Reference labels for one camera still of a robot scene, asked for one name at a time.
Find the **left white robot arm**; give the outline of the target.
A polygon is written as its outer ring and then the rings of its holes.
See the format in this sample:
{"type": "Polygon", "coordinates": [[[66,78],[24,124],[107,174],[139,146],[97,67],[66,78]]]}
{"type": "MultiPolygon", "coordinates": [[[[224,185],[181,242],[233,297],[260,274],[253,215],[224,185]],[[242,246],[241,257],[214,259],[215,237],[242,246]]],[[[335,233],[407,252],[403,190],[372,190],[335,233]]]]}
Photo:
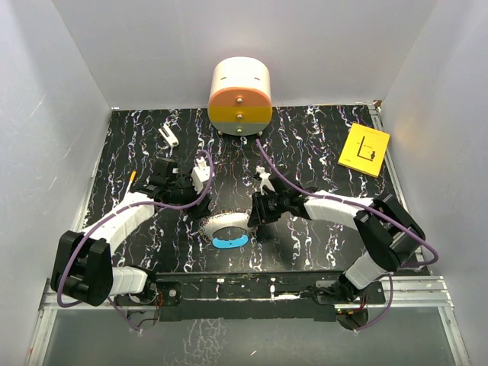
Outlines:
{"type": "Polygon", "coordinates": [[[149,177],[134,182],[124,199],[99,221],[62,234],[50,280],[59,306],[97,307],[126,294],[141,304],[153,302],[158,287],[149,280],[148,271],[133,265],[116,267],[112,257],[134,230],[161,210],[182,211],[190,221],[209,216],[213,166],[206,150],[198,153],[188,174],[175,160],[157,159],[149,177]]]}

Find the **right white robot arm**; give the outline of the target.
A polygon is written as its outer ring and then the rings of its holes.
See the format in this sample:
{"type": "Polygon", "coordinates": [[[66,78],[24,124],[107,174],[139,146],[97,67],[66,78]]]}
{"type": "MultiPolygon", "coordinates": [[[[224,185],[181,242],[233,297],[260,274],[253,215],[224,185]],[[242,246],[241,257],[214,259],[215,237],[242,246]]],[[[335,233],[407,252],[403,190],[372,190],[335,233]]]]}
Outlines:
{"type": "Polygon", "coordinates": [[[273,178],[252,194],[248,227],[276,222],[284,213],[339,223],[358,232],[365,253],[323,291],[351,303],[364,297],[372,282],[399,270],[425,241],[422,229],[391,194],[357,198],[318,189],[307,192],[273,178]]]}

